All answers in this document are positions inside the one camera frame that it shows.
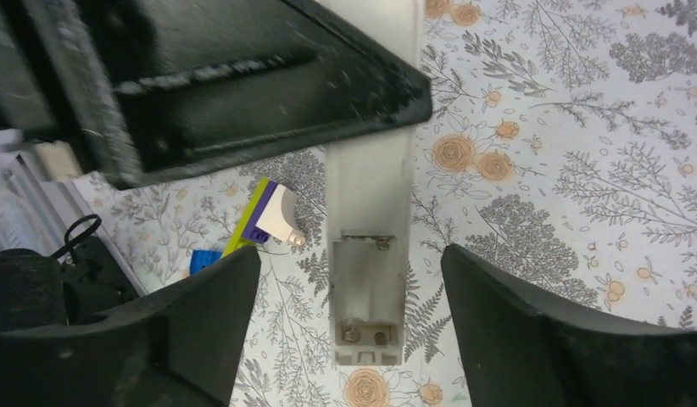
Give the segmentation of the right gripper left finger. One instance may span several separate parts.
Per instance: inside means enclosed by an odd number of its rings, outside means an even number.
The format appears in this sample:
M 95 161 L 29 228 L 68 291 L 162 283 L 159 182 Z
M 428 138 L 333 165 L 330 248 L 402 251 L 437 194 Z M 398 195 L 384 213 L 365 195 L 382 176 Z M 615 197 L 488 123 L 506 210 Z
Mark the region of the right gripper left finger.
M 227 406 L 260 266 L 242 248 L 85 324 L 0 332 L 0 406 Z

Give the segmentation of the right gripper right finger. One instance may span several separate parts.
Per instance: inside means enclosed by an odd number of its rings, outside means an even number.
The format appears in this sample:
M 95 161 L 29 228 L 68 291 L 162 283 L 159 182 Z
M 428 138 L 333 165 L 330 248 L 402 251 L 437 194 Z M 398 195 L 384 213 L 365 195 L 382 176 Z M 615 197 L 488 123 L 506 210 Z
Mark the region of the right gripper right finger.
M 457 244 L 441 270 L 473 405 L 697 406 L 697 331 L 577 304 Z

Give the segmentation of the white remote control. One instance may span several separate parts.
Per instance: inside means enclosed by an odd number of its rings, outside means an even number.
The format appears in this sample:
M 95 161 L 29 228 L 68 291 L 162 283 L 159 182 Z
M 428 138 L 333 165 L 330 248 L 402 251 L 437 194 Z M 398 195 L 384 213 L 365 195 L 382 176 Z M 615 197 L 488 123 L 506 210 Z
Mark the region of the white remote control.
M 327 1 L 342 39 L 321 99 L 338 119 L 326 147 L 333 359 L 397 365 L 404 345 L 412 145 L 432 115 L 419 71 L 419 1 Z

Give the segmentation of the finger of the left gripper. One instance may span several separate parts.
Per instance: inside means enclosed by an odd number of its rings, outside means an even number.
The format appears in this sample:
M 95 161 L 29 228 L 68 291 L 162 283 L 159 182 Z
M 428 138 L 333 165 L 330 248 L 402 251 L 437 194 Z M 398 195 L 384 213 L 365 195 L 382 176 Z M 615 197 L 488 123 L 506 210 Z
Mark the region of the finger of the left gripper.
M 0 130 L 145 187 L 432 114 L 420 1 L 0 1 Z

